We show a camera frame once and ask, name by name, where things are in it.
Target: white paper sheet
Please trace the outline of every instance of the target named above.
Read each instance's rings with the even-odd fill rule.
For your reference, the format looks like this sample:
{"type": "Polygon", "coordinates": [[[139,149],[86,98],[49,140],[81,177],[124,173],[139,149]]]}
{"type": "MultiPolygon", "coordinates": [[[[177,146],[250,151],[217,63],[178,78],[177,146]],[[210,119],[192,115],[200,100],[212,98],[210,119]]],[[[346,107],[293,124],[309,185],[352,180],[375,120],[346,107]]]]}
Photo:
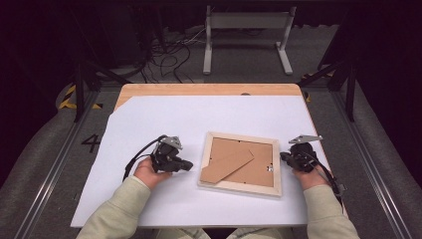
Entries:
{"type": "MultiPolygon", "coordinates": [[[[90,215],[121,185],[127,163],[162,134],[179,136],[178,156],[194,163],[159,184],[139,218],[143,227],[280,226],[307,223],[307,207],[292,170],[281,163],[283,196],[274,198],[197,185],[207,131],[277,138],[281,151],[300,134],[317,135],[301,96],[134,97],[108,119],[72,227],[90,215]]],[[[312,142],[327,166],[318,141],[312,142]]],[[[145,153],[151,153],[154,145],[145,153]]]]}

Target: sleeve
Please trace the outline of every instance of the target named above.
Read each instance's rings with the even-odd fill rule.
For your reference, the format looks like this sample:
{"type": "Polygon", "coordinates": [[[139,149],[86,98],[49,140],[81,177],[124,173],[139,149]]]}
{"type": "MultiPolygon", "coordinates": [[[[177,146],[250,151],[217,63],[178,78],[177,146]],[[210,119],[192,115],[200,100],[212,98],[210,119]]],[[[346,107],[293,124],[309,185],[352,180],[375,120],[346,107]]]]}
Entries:
{"type": "Polygon", "coordinates": [[[304,191],[308,205],[310,239],[359,238],[353,224],[342,214],[342,208],[327,185],[304,191]]]}
{"type": "Polygon", "coordinates": [[[128,177],[91,215],[78,238],[129,238],[149,195],[149,188],[141,180],[128,177]]]}

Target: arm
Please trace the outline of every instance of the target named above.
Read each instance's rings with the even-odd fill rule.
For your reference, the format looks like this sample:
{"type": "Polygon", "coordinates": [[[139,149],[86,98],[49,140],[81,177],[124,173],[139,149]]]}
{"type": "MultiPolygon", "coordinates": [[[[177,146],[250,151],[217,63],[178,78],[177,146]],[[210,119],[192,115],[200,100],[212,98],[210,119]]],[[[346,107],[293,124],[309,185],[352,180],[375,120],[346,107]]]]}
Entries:
{"type": "Polygon", "coordinates": [[[88,219],[78,238],[129,238],[137,227],[139,215],[150,191],[171,173],[155,173],[150,158],[140,162],[128,177],[88,219]]]}
{"type": "Polygon", "coordinates": [[[294,171],[304,189],[308,205],[308,236],[314,238],[359,238],[348,218],[342,214],[328,183],[317,173],[294,171]]]}

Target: hand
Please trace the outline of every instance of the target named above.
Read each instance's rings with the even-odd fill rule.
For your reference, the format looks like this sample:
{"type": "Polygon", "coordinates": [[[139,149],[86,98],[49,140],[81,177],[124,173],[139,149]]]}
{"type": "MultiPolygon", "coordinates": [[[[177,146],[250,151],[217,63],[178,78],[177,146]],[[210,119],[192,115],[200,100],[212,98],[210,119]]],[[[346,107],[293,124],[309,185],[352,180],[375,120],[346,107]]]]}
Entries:
{"type": "Polygon", "coordinates": [[[298,180],[301,182],[302,185],[302,189],[305,191],[307,189],[310,189],[311,187],[314,186],[318,186],[318,185],[328,185],[329,183],[323,179],[323,177],[321,175],[319,175],[319,173],[316,171],[316,169],[321,172],[324,173],[322,168],[317,165],[316,168],[314,170],[312,170],[311,172],[303,172],[303,171],[297,171],[297,170],[292,170],[293,174],[298,178],[298,180]]]}
{"type": "Polygon", "coordinates": [[[135,177],[139,178],[149,189],[153,189],[158,183],[169,178],[171,172],[155,172],[152,168],[152,160],[150,157],[141,161],[133,174],[135,177]]]}

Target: beige sleeve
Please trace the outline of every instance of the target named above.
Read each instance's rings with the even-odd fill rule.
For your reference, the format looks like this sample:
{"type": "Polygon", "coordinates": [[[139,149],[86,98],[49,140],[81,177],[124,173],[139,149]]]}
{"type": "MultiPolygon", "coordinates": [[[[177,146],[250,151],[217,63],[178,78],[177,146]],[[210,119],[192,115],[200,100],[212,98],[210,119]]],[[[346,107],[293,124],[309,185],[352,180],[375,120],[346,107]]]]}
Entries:
{"type": "Polygon", "coordinates": [[[91,215],[78,238],[129,238],[149,195],[149,188],[141,180],[128,177],[91,215]]]}
{"type": "Polygon", "coordinates": [[[359,238],[353,224],[342,214],[342,208],[327,185],[304,191],[308,205],[308,236],[315,238],[359,238]]]}

